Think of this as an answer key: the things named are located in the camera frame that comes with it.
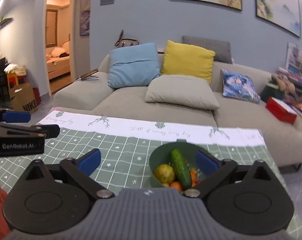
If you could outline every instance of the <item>door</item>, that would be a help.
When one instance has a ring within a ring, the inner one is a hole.
[[[58,10],[47,9],[45,19],[45,45],[46,48],[57,46]]]

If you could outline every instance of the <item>beige sofa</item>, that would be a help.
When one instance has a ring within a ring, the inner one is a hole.
[[[163,54],[159,54],[162,65]],[[270,154],[278,166],[302,163],[302,120],[295,126],[277,120],[261,102],[256,105],[222,95],[221,69],[245,74],[252,78],[257,93],[261,93],[271,74],[262,70],[214,62],[211,89],[220,108],[216,111],[194,109],[164,103],[146,103],[147,87],[126,87],[114,90],[107,85],[110,57],[99,67],[99,81],[75,82],[60,90],[54,106],[72,113],[137,119],[157,122],[176,122],[219,127],[256,128],[261,130]]]

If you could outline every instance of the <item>green bowl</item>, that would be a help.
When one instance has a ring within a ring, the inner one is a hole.
[[[187,160],[189,168],[195,169],[198,169],[195,163],[195,156],[197,151],[202,150],[206,152],[206,150],[204,150],[203,148],[187,142],[172,142],[159,146],[153,151],[153,153],[151,153],[149,159],[149,167],[152,172],[152,176],[150,178],[152,187],[163,187],[162,183],[154,176],[154,171],[162,164],[172,163],[171,151],[175,149],[180,150],[183,157]]]

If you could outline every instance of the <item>phone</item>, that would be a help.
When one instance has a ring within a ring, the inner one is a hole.
[[[81,80],[84,80],[84,79],[86,79],[87,77],[93,75],[94,73],[96,73],[96,72],[98,72],[98,71],[99,71],[99,70],[98,70],[97,68],[96,68],[96,69],[93,69],[92,71],[90,71],[90,72],[88,72],[88,73],[86,73],[86,74],[80,76],[80,79],[81,79]]]

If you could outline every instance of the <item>blue pillow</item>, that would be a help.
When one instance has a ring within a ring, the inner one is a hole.
[[[143,87],[160,76],[155,43],[113,49],[108,85],[111,88]]]
[[[224,69],[221,72],[224,86],[223,95],[225,97],[259,103],[261,98],[256,93],[251,78]]]

